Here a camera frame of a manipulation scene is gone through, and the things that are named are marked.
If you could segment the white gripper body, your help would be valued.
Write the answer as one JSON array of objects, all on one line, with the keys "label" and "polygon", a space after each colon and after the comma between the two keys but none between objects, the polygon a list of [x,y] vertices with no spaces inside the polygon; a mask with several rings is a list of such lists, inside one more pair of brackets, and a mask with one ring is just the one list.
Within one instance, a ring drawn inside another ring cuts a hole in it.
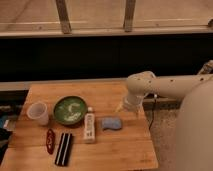
[{"label": "white gripper body", "polygon": [[123,98],[123,108],[128,111],[138,112],[142,108],[142,103],[143,103],[143,98],[140,96],[127,94]]}]

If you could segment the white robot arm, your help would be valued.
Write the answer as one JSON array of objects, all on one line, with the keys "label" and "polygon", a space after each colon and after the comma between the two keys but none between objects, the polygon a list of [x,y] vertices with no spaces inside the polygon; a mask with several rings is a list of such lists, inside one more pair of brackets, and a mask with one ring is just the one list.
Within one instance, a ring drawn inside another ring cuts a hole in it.
[{"label": "white robot arm", "polygon": [[136,114],[148,94],[181,101],[175,129],[175,171],[213,171],[213,60],[195,75],[127,77],[127,94],[117,107]]}]

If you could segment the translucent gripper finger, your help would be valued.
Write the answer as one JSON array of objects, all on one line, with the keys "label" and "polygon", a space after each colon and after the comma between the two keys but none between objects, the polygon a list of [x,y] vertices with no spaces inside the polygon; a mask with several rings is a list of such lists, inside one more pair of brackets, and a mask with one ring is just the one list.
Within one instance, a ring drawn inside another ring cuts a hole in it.
[{"label": "translucent gripper finger", "polygon": [[139,118],[140,111],[139,111],[139,110],[135,110],[135,111],[134,111],[134,114],[135,114],[136,118]]},{"label": "translucent gripper finger", "polygon": [[117,112],[120,112],[120,111],[122,111],[122,110],[123,110],[123,105],[120,104],[120,105],[117,106],[115,112],[117,113]]}]

